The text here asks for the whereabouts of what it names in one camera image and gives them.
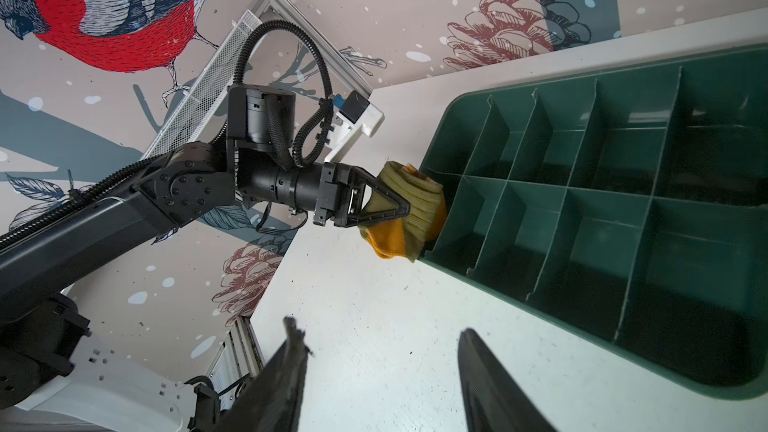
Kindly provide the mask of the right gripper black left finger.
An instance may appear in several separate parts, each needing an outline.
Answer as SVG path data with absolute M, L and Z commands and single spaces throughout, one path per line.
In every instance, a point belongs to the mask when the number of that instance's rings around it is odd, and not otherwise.
M 263 370 L 245 387 L 214 431 L 299 429 L 311 350 L 294 317 L 283 319 L 286 338 Z

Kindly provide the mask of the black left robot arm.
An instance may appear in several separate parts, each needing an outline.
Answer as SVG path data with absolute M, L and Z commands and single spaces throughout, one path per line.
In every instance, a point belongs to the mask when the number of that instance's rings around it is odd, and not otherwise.
M 219 207 L 279 203 L 316 225 L 373 225 L 409 214 L 409 202 L 366 170 L 318 153 L 333 126 L 330 93 L 294 128 L 295 97 L 244 83 L 259 41 L 275 31 L 312 39 L 273 20 L 245 40 L 228 90 L 228 118 L 209 143 L 189 142 L 128 165 L 1 239 L 1 405 L 68 415 L 112 431 L 294 431 L 309 348 L 293 318 L 275 359 L 237 381 L 228 411 L 202 377 L 183 383 L 118 358 L 90 330 L 64 287 L 137 246 Z M 303 145 L 314 135 L 314 152 Z

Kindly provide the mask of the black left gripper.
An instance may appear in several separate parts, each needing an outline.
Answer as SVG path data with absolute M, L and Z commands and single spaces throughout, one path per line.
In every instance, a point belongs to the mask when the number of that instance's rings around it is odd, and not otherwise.
M 331 162 L 304 169 L 283 170 L 272 161 L 252 162 L 236 174 L 237 190 L 245 203 L 272 202 L 297 211 L 312 212 L 313 223 L 336 227 L 369 227 L 401 219 L 410 203 L 388 185 L 360 167 Z M 365 211 L 365 193 L 382 199 L 381 210 Z

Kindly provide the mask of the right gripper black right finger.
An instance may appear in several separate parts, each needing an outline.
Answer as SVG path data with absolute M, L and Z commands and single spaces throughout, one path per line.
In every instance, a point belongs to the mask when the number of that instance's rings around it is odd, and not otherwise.
M 460 334 L 458 369 L 468 431 L 555 431 L 474 329 Z

